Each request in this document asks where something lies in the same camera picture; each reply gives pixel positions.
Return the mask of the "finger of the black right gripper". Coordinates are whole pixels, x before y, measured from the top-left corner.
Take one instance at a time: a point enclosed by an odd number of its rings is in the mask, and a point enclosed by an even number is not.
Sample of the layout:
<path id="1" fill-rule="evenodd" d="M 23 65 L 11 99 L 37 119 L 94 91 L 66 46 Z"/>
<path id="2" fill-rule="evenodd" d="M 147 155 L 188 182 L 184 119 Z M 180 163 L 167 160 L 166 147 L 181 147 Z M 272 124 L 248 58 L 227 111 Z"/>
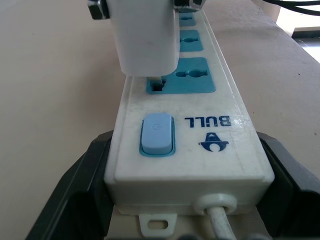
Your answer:
<path id="1" fill-rule="evenodd" d="M 197 12 L 203 8 L 206 0 L 173 0 L 173 5 L 179 12 Z"/>
<path id="2" fill-rule="evenodd" d="M 87 6 L 93 20 L 110 19 L 109 8 L 106 0 L 87 0 Z"/>

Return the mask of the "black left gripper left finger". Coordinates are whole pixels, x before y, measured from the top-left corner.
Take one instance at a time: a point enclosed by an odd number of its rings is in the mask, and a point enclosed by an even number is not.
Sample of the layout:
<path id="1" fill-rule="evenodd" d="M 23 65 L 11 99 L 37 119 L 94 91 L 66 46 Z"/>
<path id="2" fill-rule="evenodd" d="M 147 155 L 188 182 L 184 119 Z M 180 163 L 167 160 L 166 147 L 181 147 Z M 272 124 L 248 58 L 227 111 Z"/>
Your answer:
<path id="1" fill-rule="evenodd" d="M 100 134 L 65 172 L 25 240 L 104 240 L 114 208 L 104 182 L 112 136 Z"/>

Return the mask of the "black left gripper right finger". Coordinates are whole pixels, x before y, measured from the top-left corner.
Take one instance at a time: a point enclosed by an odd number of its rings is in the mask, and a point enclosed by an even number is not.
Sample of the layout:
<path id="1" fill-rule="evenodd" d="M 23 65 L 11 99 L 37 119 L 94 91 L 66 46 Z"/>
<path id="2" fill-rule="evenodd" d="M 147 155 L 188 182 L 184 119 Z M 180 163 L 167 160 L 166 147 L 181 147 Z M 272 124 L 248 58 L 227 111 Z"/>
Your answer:
<path id="1" fill-rule="evenodd" d="M 274 181 L 256 208 L 269 235 L 320 240 L 320 178 L 300 164 L 277 139 L 258 133 Z"/>

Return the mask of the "white charger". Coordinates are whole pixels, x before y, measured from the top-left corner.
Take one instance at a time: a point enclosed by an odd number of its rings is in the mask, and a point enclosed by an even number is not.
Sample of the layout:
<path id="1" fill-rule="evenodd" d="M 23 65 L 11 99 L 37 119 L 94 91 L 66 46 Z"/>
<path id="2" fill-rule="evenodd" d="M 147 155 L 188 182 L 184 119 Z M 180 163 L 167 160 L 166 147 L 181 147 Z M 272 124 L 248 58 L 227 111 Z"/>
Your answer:
<path id="1" fill-rule="evenodd" d="M 106 0 L 121 71 L 162 77 L 178 66 L 179 14 L 173 0 Z"/>

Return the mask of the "white blue power strip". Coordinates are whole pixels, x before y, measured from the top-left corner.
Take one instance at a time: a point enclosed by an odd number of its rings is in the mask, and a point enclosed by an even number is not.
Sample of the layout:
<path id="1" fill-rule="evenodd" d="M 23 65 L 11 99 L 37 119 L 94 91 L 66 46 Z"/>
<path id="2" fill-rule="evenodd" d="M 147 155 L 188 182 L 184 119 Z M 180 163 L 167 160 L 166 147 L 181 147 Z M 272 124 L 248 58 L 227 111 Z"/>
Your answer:
<path id="1" fill-rule="evenodd" d="M 203 11 L 190 15 L 177 69 L 158 86 L 128 76 L 104 182 L 144 237 L 169 237 L 179 215 L 208 215 L 236 240 L 227 216 L 249 212 L 275 175 Z"/>

